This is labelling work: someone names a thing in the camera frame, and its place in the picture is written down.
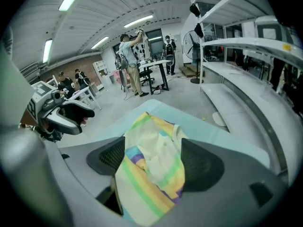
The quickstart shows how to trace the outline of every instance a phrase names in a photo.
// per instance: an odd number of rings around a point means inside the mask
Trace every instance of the man in white shirt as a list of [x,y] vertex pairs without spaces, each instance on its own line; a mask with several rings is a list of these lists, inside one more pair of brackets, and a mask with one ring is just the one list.
[[140,75],[137,68],[137,59],[135,58],[131,46],[138,44],[142,39],[142,33],[140,32],[137,38],[133,41],[129,41],[130,38],[127,34],[123,34],[120,37],[120,52],[125,56],[128,66],[126,68],[127,73],[129,74],[131,87],[134,91],[135,96],[139,95],[140,97],[146,96],[149,93],[144,93],[141,90],[141,83],[140,83]]

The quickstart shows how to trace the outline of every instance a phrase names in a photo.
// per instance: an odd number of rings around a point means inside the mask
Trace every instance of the white cabinet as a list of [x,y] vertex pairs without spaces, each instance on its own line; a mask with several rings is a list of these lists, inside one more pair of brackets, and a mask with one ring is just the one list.
[[93,67],[98,75],[98,78],[102,85],[107,88],[113,84],[113,79],[111,78],[112,73],[108,73],[108,68],[103,61],[96,61],[93,63]]

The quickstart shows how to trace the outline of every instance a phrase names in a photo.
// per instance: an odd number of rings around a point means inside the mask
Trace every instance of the standing fan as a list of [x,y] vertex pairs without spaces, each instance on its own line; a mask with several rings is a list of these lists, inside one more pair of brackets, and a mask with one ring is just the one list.
[[183,39],[183,50],[186,56],[192,60],[197,61],[196,78],[190,80],[191,83],[199,84],[200,79],[198,78],[198,64],[201,58],[200,53],[200,40],[194,30],[189,31]]

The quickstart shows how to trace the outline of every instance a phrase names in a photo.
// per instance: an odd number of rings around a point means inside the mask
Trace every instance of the black mesh pad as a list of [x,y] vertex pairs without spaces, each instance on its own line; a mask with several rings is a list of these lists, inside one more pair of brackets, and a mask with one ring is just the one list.
[[125,138],[120,137],[86,157],[87,164],[101,175],[114,176],[125,155]]
[[187,139],[182,139],[181,160],[185,170],[183,192],[206,191],[224,174],[224,163],[218,156]]

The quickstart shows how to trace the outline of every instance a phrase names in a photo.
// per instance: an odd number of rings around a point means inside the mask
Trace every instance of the khaki pants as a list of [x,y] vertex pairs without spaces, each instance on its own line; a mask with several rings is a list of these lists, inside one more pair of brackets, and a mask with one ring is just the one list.
[[141,90],[140,75],[138,68],[134,64],[130,64],[126,68],[126,71],[131,80],[132,90],[134,91],[134,93],[139,93],[139,95],[141,95],[142,90]]

